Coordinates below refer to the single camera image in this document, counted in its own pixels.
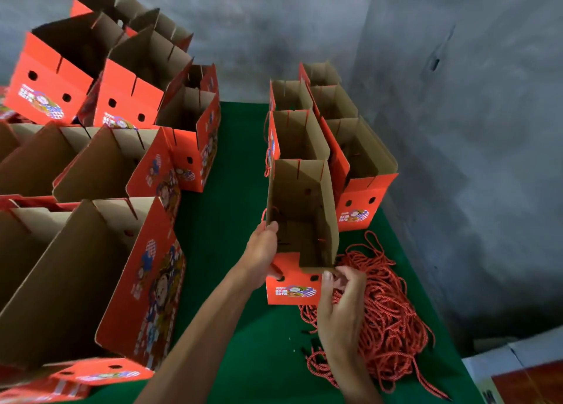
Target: concrete wall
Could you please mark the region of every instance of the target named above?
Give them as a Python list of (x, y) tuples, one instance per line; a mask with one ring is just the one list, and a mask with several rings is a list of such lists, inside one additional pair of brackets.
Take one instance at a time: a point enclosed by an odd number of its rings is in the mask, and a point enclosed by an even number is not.
[[(350, 77), (369, 0), (139, 0), (195, 33), (189, 52), (217, 64), (226, 101), (267, 102), (269, 79), (295, 79), (300, 61), (331, 59)], [(0, 84), (24, 33), (65, 18), (71, 0), (0, 0)]]
[(397, 157), (386, 212), (458, 345), (563, 323), (562, 14), (370, 3), (349, 91)]

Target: person's right arm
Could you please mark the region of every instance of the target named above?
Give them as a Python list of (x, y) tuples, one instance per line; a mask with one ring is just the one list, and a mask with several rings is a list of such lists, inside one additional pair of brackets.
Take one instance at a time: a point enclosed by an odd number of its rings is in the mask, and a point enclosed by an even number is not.
[(332, 303), (335, 284), (332, 273), (323, 274), (317, 322), (320, 342), (328, 365), (348, 404), (383, 404), (365, 363), (358, 353), (364, 321), (365, 274), (349, 266), (336, 269), (346, 278), (340, 302)]

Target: person's left arm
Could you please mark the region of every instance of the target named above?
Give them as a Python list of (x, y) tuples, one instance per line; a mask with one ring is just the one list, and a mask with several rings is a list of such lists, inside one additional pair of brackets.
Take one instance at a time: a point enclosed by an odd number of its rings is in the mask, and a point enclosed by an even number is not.
[(258, 225), (243, 256), (201, 306), (135, 401), (203, 403), (250, 294), (264, 284), (278, 246), (278, 224)]

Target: person's left hand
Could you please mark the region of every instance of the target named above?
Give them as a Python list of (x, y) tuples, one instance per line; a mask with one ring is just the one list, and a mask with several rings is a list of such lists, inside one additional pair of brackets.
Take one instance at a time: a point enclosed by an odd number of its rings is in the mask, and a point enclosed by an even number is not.
[(254, 289), (260, 288), (267, 276), (282, 277), (271, 264), (278, 250), (277, 233), (278, 222), (271, 222), (268, 226), (266, 222), (261, 222), (250, 235), (243, 256), (233, 268), (247, 275)]

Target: green surface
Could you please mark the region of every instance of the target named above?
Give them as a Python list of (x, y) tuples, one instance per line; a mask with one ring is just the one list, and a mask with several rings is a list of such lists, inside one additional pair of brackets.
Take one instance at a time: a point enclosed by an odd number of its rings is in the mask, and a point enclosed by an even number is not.
[[(266, 104), (221, 103), (219, 149), (205, 192), (182, 193), (176, 235), (186, 253), (187, 269), (174, 342), (242, 254), (248, 237), (266, 206), (268, 180), (264, 178), (266, 143), (262, 137)], [(420, 370), (454, 402), (477, 403), (481, 398), (379, 210), (371, 224), (396, 272), (408, 284), (408, 296), (420, 317), (436, 335), (437, 344), (417, 358)], [(364, 231), (340, 235), (340, 250), (363, 242)], [(294, 306), (268, 306), (265, 287), (255, 291), (236, 328), (223, 359), (210, 403), (342, 403), (338, 390), (308, 370), (302, 346), (310, 348), (309, 329)], [(144, 382), (96, 388), (88, 404), (130, 403)], [(386, 403), (443, 402), (424, 390), (415, 376), (400, 380)]]

